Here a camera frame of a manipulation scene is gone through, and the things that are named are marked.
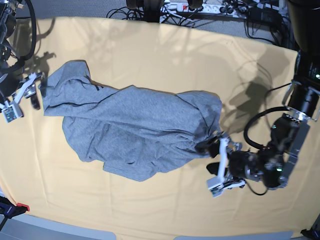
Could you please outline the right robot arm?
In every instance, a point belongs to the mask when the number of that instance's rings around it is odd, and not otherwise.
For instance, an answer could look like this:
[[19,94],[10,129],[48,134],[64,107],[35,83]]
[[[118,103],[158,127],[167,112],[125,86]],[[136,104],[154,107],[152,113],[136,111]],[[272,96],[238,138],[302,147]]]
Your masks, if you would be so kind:
[[52,52],[39,55],[42,40],[55,26],[51,19],[48,30],[40,31],[30,0],[2,0],[0,2],[0,111],[20,110],[22,98],[29,99],[34,109],[40,109],[36,83],[43,83],[49,75],[44,63],[55,56]]

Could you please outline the black robot base post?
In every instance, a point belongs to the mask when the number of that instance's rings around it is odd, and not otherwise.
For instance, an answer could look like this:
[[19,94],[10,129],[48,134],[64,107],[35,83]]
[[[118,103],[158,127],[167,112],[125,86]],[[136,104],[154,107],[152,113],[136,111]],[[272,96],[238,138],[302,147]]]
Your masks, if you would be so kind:
[[141,0],[143,8],[143,21],[148,23],[159,23],[161,8],[164,5],[163,0]]

